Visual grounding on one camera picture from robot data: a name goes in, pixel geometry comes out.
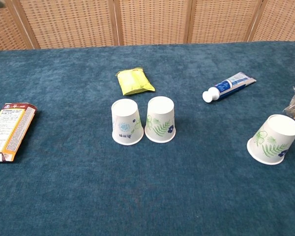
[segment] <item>cardboard box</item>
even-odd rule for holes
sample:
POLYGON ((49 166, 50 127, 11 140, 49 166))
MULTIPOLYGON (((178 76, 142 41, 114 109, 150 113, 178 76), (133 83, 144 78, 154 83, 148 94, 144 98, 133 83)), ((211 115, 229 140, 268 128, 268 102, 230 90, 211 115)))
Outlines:
POLYGON ((29 103, 6 103, 0 111, 0 162, 13 161, 37 108, 29 103))

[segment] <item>wicker screen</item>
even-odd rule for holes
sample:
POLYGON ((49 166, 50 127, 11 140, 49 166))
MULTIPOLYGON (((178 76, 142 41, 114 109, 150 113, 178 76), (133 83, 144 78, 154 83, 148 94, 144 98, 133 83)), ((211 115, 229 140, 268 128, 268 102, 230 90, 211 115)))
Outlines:
POLYGON ((0 50, 26 49, 9 10, 0 8, 0 50))
POLYGON ((259 4, 258 0, 197 0, 189 42, 245 41, 259 4))
POLYGON ((188 0, 119 0, 124 45, 183 43, 188 0))
POLYGON ((253 41, 295 41, 295 0, 268 0, 253 41))
POLYGON ((41 48, 114 45, 108 0, 21 0, 21 4, 41 48))

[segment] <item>blue toothpaste tube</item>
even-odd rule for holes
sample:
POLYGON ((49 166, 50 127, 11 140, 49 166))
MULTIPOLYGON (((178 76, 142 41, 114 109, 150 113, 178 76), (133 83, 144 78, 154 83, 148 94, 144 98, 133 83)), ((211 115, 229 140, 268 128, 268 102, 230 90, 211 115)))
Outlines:
POLYGON ((232 77, 210 87, 207 91, 203 92, 202 98, 205 102, 209 103, 212 100, 219 100, 226 97, 244 87, 256 82, 255 79, 250 78, 242 72, 239 72, 232 77))

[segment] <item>upside-down paper cup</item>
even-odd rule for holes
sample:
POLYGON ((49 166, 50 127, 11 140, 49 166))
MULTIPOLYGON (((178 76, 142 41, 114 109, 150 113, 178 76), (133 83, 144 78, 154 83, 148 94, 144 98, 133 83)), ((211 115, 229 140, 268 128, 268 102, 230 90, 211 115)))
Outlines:
POLYGON ((271 115, 249 139, 247 149, 257 161, 276 165, 284 156, 295 139, 295 120, 284 115, 271 115))
POLYGON ((166 143, 176 134, 174 102, 168 97, 154 97, 147 105, 146 136, 153 142, 166 143))
POLYGON ((141 140, 144 131, 138 105, 131 99, 120 99, 112 105, 113 139, 122 145, 133 145, 141 140))

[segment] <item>yellow snack package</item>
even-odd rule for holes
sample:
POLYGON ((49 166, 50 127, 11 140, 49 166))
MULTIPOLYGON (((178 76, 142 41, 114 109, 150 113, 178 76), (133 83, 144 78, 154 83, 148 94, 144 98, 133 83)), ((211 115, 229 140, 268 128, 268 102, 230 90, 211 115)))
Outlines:
POLYGON ((145 91, 155 91, 155 88, 146 78, 143 68, 137 67, 122 70, 116 74, 123 95, 130 95, 145 91))

